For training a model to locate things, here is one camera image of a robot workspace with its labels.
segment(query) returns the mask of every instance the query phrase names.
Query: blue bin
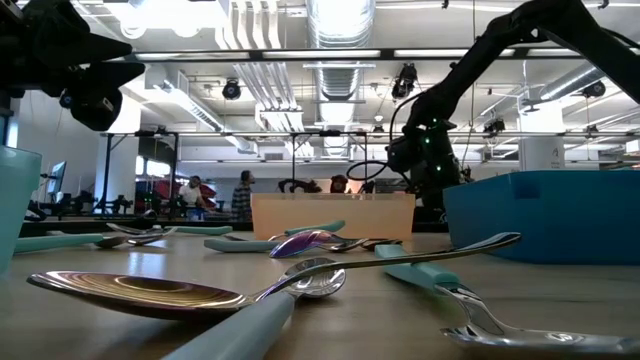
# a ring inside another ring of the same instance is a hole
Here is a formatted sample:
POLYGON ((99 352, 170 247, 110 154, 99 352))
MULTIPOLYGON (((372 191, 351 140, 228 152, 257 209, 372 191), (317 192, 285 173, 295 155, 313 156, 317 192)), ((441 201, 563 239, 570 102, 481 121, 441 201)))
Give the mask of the blue bin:
POLYGON ((492 254, 540 264, 637 265, 640 171, 527 171, 446 189, 451 241, 515 231, 492 254))

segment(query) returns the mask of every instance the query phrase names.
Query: desk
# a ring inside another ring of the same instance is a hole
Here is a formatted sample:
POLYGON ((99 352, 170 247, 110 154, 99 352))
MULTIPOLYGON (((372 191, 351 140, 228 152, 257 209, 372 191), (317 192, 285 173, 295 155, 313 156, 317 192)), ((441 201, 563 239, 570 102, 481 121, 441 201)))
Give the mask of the desk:
MULTIPOLYGON (((238 233, 250 237, 250 233, 238 233)), ((441 235, 415 235, 421 250, 448 246, 441 235)), ((157 359, 206 325, 104 310, 24 282, 47 270, 164 277, 251 293, 303 257, 220 254, 203 237, 179 235, 147 247, 91 246, 22 254, 0 286, 0 359, 157 359)), ((336 260, 372 253, 311 256, 336 260)), ((640 267, 541 266, 486 255, 442 261, 507 324, 640 338, 640 267)), ((400 283, 380 269, 353 269, 330 298, 300 300, 267 360, 467 359, 439 328, 459 324, 455 304, 400 283)))

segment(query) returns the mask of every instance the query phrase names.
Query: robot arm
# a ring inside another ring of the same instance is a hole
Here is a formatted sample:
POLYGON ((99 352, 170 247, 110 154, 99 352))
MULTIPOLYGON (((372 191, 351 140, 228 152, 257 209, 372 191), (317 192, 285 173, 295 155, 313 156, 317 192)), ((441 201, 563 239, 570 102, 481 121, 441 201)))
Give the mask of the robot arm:
POLYGON ((419 191, 423 199, 431 196, 426 201, 441 205, 442 189, 460 183, 447 135, 456 127, 449 118, 458 100, 507 47, 547 40, 582 54, 640 103, 640 60, 596 23, 582 1, 532 0, 491 21, 460 62, 452 64, 447 77, 418 95, 404 136, 387 148, 389 168, 404 173, 424 161, 428 184, 419 184, 419 191))
POLYGON ((15 0, 0 1, 0 96, 42 90, 87 127, 106 131, 120 113, 118 88, 145 67, 105 61, 131 52, 92 34, 69 0, 31 0, 22 10, 15 0))

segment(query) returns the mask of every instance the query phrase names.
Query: ventilation duct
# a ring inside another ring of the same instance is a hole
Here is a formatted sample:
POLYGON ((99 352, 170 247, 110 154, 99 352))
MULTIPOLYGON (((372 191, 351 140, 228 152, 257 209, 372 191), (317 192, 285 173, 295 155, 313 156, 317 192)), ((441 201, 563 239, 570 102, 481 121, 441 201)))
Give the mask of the ventilation duct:
MULTIPOLYGON (((363 48, 369 44, 375 0, 307 0, 307 13, 311 47, 363 48)), ((362 70, 315 71, 319 100, 337 102, 320 104, 320 117, 330 124, 345 125, 353 119, 355 106, 344 101, 351 100, 358 90, 362 70)))
POLYGON ((540 100, 553 101, 571 95, 602 79, 605 74, 589 62, 569 71, 540 89, 540 100))
MULTIPOLYGON (((565 75, 562 75, 553 82, 545 85, 537 91, 537 96, 533 96, 531 99, 527 99, 526 104, 535 105, 542 102, 559 100, 567 95, 571 95, 576 91, 582 90, 585 87, 595 83, 602 79, 605 74, 589 62, 585 62, 579 67, 569 71, 565 75)), ((481 115, 486 116, 490 113, 500 115, 514 108, 518 103, 518 95, 522 94, 525 88, 518 88, 510 92, 508 95, 498 100, 496 103, 485 109, 481 115)))

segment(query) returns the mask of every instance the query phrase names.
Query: utensil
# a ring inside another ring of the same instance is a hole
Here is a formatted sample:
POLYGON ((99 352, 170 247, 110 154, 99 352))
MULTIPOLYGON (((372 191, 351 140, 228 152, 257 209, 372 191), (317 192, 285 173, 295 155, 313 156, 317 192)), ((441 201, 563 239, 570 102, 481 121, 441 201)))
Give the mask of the utensil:
POLYGON ((285 230, 282 234, 278 234, 278 235, 274 235, 272 237, 269 238, 269 240, 267 241, 274 241, 276 239, 279 239, 281 237, 289 237, 292 235, 295 235, 299 232, 302 231, 307 231, 307 230, 326 230, 326 231, 330 231, 330 232, 336 232, 340 229, 342 229, 344 226, 346 225, 346 222, 344 220, 337 220, 328 224, 321 224, 321 225, 313 225, 313 226, 304 226, 304 227, 299 227, 299 228, 295 228, 295 229, 289 229, 289 230, 285 230))
POLYGON ((91 243, 102 249, 111 249, 124 243, 129 243, 134 246, 142 246, 161 240, 165 236, 171 235, 174 232, 175 230, 171 229, 169 231, 160 233, 149 233, 134 236, 125 235, 104 237, 101 234, 73 235, 64 233, 62 231, 48 231, 47 234, 50 236, 23 239, 25 242, 19 243, 19 246, 16 247, 16 253, 91 243))
MULTIPOLYGON (((329 296, 340 290, 345 283, 346 273, 343 269, 312 274, 315 276, 300 277, 297 274, 334 262, 327 258, 301 261, 287 269, 278 282, 295 278, 287 282, 289 287, 286 289, 295 297, 329 296)), ((34 274, 27 282, 111 310, 160 319, 194 321, 218 319, 221 314, 229 315, 257 302, 267 290, 242 295, 180 281, 72 271, 34 274)))
MULTIPOLYGON (((293 235, 302 236, 304 232, 293 235)), ((271 251, 280 243, 275 241, 259 241, 259 240, 246 240, 233 235, 223 235, 226 240, 223 239, 206 239, 204 246, 220 252, 228 253, 249 253, 249 252, 264 252, 271 251)), ((345 239, 335 234, 331 235, 331 238, 327 240, 325 245, 318 245, 318 247, 330 251, 330 252, 344 252, 361 246, 367 250, 373 251, 376 245, 380 244, 402 244, 401 240, 395 239, 345 239), (327 246, 328 244, 338 244, 340 246, 327 246)))
POLYGON ((344 269, 451 259, 494 250, 519 239, 520 234, 502 233, 473 245, 471 249, 453 249, 436 255, 419 254, 355 262, 334 262, 323 258, 305 260, 296 264, 289 275, 285 273, 275 284, 252 295, 179 281, 65 271, 33 274, 27 282, 130 314, 164 319, 204 320, 214 318, 216 314, 233 313, 294 284, 291 290, 294 294, 327 296, 327 291, 329 294, 333 293, 342 286, 341 282, 344 283, 344 269))
POLYGON ((299 232, 278 244, 269 254, 272 258, 284 258, 300 254, 309 249, 320 247, 331 252, 345 252, 369 243, 375 248, 378 242, 394 241, 391 239, 345 239, 325 230, 307 230, 299 232), (327 243, 338 245, 326 246, 327 243))
MULTIPOLYGON (((404 249, 395 245, 379 246, 375 251, 376 256, 386 260, 406 256, 404 249)), ((441 331, 470 351, 494 355, 514 353, 509 357, 513 359, 518 358, 517 354, 535 355, 535 359, 568 359, 572 355, 581 359, 585 356, 594 359, 640 358, 640 341, 635 339, 508 326, 489 312, 480 296, 460 284, 456 274, 440 266, 431 263, 390 265, 385 267, 385 271, 404 281, 453 297, 465 311, 468 323, 464 327, 441 331)))
POLYGON ((186 234, 200 234, 200 235, 224 235, 226 233, 232 232, 233 228, 231 226, 218 226, 218 227, 195 227, 195 226, 172 226, 167 227, 166 229, 162 229, 159 225, 154 225, 151 229, 140 230, 130 228, 128 226, 117 225, 113 223, 107 223, 107 226, 117 232, 121 232, 128 235, 151 235, 162 233, 167 230, 175 229, 175 232, 181 232, 186 234))
POLYGON ((294 301, 286 293, 269 296, 247 306, 162 359, 262 359, 293 313, 294 301))

